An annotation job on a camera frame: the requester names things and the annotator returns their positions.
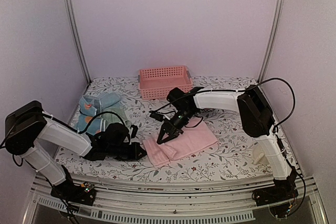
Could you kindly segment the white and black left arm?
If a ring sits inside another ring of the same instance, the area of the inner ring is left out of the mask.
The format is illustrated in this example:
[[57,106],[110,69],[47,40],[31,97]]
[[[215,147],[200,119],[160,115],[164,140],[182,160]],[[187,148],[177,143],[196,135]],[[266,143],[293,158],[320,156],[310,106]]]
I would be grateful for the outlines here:
[[5,138],[1,147],[31,164],[44,175],[67,200],[78,195],[78,188],[68,181],[67,170],[51,155],[49,147],[65,148],[89,161],[107,157],[118,161],[137,161],[147,155],[140,143],[133,141],[138,128],[123,121],[112,123],[101,132],[90,134],[88,127],[77,130],[44,111],[41,103],[31,101],[5,118]]

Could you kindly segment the pink perforated plastic basket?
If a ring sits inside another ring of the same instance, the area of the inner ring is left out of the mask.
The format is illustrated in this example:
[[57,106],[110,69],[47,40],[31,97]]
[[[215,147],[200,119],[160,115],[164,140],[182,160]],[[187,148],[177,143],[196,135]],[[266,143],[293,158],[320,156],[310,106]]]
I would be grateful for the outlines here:
[[140,69],[138,83],[143,100],[165,99],[174,88],[188,92],[193,87],[193,80],[184,65]]

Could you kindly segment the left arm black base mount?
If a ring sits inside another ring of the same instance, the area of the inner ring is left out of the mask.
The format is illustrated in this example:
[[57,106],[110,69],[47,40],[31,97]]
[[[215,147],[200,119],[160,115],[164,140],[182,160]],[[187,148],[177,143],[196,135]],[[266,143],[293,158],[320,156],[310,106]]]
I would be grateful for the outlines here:
[[51,196],[64,201],[75,202],[82,205],[92,206],[96,198],[94,184],[83,182],[80,185],[74,184],[70,175],[66,175],[66,180],[61,184],[53,185]]

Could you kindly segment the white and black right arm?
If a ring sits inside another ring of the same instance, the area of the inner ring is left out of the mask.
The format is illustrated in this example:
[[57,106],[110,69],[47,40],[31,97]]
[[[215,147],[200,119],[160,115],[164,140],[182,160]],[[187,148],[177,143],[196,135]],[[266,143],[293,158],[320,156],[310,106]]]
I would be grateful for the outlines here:
[[291,194],[292,186],[289,181],[296,179],[295,168],[289,163],[285,147],[278,136],[278,125],[275,123],[272,109],[256,85],[250,85],[246,90],[207,90],[194,87],[189,92],[183,92],[174,88],[166,99],[176,108],[171,118],[160,110],[150,113],[152,118],[163,123],[157,138],[158,144],[181,135],[182,128],[200,110],[235,111],[240,115],[244,132],[253,137],[264,152],[275,182],[280,182],[272,188],[271,196],[276,201],[282,201]]

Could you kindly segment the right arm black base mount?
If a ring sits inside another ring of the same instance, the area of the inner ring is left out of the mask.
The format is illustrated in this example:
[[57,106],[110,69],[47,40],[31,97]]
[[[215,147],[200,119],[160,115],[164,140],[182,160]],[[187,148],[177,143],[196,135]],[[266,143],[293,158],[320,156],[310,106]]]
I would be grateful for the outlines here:
[[257,206],[275,204],[286,200],[287,203],[269,208],[270,213],[275,218],[286,218],[290,215],[291,209],[299,195],[295,184],[296,177],[297,173],[294,172],[286,180],[274,179],[273,186],[254,190],[251,198]]

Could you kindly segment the pink towel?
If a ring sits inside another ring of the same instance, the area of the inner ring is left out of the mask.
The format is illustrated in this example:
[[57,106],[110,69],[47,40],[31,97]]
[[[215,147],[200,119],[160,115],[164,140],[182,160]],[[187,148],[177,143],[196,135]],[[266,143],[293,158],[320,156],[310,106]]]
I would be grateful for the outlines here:
[[205,122],[195,128],[184,128],[184,133],[163,144],[158,144],[158,134],[155,133],[143,140],[149,161],[154,167],[162,167],[172,161],[178,161],[194,155],[218,143]]

